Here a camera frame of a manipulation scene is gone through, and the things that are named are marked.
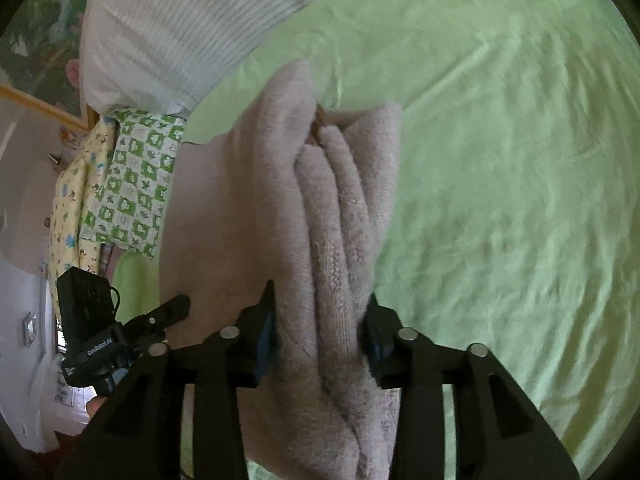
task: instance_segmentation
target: mattress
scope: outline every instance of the mattress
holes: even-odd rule
[[[402,105],[380,303],[438,344],[488,345],[593,472],[640,390],[640,48],[616,7],[314,0],[200,103],[184,139],[227,131],[300,57],[326,108]],[[156,265],[116,270],[132,314],[162,299]],[[453,461],[449,447],[449,478]]]

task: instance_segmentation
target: beige towel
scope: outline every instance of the beige towel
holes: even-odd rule
[[[172,346],[196,344],[276,287],[277,366],[239,390],[245,451],[283,479],[383,480],[397,392],[372,380],[358,327],[392,212],[399,109],[328,113],[306,62],[280,69],[226,135],[178,155],[162,299],[191,297]]]

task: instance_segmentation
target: painting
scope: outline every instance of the painting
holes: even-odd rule
[[[80,95],[80,37],[86,0],[25,0],[0,37],[2,97],[87,129]]]

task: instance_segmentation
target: wall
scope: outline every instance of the wall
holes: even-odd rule
[[[40,315],[44,285],[40,276],[12,266],[0,255],[0,410],[18,441],[34,450],[48,447],[39,405],[51,352],[42,355],[39,339],[29,348],[23,345],[22,320],[30,312]]]
[[[42,237],[48,235],[44,220],[50,216],[57,175],[47,153],[60,150],[58,128],[53,120],[0,100],[0,144],[12,132],[0,158],[0,219],[4,211],[8,216],[7,229],[0,231],[0,251],[32,274],[38,273]]]
[[[50,216],[57,179],[47,153],[60,150],[58,127],[0,100],[0,222],[5,210],[8,216],[8,227],[0,230],[0,411],[20,444],[37,451],[56,445],[41,409],[43,392],[50,389],[54,341],[52,309],[39,267],[46,260],[44,220]],[[39,319],[36,341],[27,348],[22,320],[30,312]]]

